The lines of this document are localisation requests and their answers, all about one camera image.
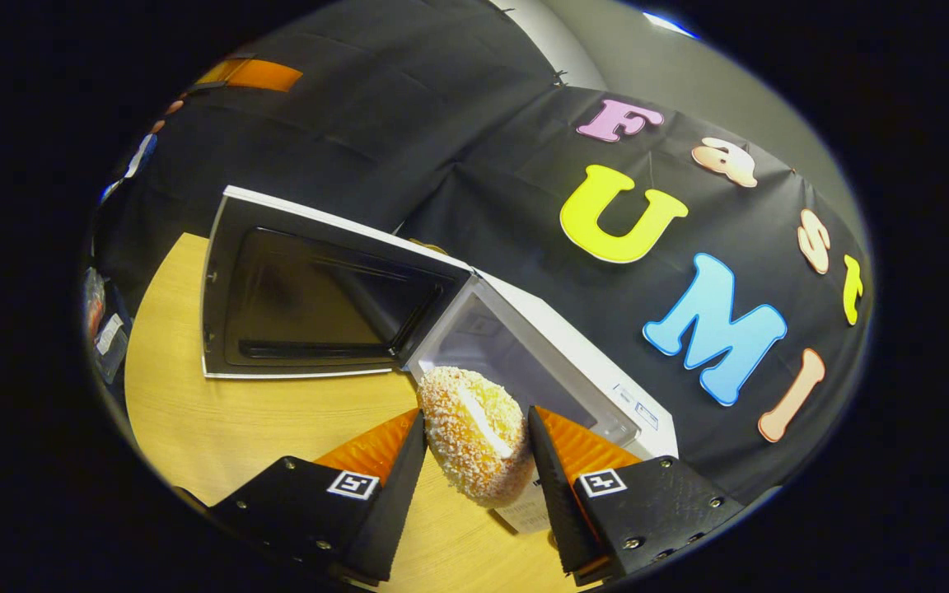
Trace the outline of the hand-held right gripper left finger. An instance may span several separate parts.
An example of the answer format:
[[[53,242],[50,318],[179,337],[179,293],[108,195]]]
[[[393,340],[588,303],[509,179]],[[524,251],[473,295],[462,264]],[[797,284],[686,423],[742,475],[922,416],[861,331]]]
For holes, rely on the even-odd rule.
[[[208,509],[267,555],[345,585],[388,581],[427,450],[411,409],[316,460],[283,455]]]

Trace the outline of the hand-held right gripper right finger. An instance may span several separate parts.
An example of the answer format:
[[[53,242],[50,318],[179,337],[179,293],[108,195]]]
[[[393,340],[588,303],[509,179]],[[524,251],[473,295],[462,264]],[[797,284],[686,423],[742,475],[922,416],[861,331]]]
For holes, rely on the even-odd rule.
[[[674,455],[639,459],[560,413],[531,406],[528,435],[562,569],[579,586],[643,577],[745,514]]]

